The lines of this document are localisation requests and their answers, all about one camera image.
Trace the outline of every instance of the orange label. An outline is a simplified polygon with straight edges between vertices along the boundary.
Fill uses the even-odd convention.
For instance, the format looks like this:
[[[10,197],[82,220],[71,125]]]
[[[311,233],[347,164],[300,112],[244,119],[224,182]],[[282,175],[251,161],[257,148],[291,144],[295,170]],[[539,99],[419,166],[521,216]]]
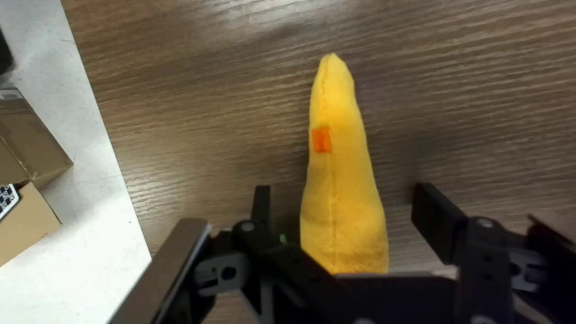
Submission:
[[[311,143],[316,153],[331,153],[329,128],[320,126],[311,130]]]

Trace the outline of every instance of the yellow stuffed object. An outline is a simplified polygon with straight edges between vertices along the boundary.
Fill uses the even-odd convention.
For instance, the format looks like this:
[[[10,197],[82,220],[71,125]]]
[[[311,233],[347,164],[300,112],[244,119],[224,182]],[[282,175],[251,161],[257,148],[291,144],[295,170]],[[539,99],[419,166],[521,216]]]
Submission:
[[[388,270],[385,215],[354,81],[336,54],[322,58],[311,89],[300,243],[331,274]]]

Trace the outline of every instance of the wood grain surface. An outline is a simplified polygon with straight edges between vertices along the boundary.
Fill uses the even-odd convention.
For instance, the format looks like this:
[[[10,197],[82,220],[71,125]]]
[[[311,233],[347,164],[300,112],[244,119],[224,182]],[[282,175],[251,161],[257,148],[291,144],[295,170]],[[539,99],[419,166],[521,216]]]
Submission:
[[[246,216],[257,184],[293,225],[325,53],[356,78],[394,270],[437,267],[408,222],[417,180],[514,231],[576,213],[576,2],[62,4],[152,252],[178,218]]]

